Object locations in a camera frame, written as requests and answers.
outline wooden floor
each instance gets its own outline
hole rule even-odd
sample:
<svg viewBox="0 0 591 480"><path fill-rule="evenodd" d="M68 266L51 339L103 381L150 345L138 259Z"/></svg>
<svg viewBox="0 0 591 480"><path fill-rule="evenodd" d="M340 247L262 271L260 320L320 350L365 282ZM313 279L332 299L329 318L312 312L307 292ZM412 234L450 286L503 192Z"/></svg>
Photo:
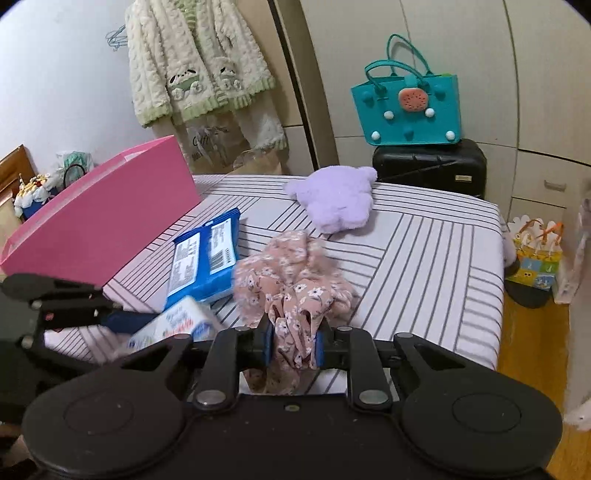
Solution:
<svg viewBox="0 0 591 480"><path fill-rule="evenodd" d="M568 334L568 306L549 301L530 310L505 296L498 370L542 391L562 411ZM590 480L591 432L565 425L548 471L557 480Z"/></svg>

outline pink storage box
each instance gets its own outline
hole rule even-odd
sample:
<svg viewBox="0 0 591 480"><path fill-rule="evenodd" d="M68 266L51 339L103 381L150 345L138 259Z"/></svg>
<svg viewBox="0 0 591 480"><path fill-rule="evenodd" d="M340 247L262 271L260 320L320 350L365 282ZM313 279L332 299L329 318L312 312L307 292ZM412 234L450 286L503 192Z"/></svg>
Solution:
<svg viewBox="0 0 591 480"><path fill-rule="evenodd" d="M158 138L48 202L8 239L0 268L102 286L199 202L177 141Z"/></svg>

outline blue wipes package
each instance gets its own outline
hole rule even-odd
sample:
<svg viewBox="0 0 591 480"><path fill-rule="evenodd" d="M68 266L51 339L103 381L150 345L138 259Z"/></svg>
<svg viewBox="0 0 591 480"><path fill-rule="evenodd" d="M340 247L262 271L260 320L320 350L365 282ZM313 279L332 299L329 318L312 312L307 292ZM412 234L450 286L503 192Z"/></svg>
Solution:
<svg viewBox="0 0 591 480"><path fill-rule="evenodd" d="M165 309L186 295L212 303L232 294L239 220L240 210L233 208L174 239Z"/></svg>

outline striped tablecloth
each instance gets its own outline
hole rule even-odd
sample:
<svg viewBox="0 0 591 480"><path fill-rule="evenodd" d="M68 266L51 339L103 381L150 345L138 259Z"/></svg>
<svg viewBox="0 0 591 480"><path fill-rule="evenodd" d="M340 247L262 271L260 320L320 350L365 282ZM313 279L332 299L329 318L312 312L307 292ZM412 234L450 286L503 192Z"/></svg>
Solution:
<svg viewBox="0 0 591 480"><path fill-rule="evenodd" d="M319 234L283 184L294 177L195 176L203 201L124 266L105 294L127 309L162 310L173 260L173 239L233 207L242 212L241 258L264 248L279 232L305 229L325 239L326 254L356 288L350 324L391 339L413 332L482 365L496 367L503 307L499 210L462 194L377 183L368 224L355 231ZM212 305L226 327L241 325L231 297ZM121 339L103 327L47 332L60 352L104 362ZM323 371L302 393L346 389L344 372Z"/></svg>

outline pink floral fabric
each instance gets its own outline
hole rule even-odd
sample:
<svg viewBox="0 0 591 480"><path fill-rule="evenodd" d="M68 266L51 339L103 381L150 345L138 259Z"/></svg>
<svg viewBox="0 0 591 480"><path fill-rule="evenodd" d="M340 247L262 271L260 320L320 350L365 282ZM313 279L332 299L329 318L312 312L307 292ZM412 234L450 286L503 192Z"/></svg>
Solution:
<svg viewBox="0 0 591 480"><path fill-rule="evenodd" d="M353 287L305 231L273 238L234 269L234 299L244 323L255 327L264 313L275 326L275 351L266 372L245 373L256 393L291 394L300 371L316 369L314 342L324 316L347 313Z"/></svg>

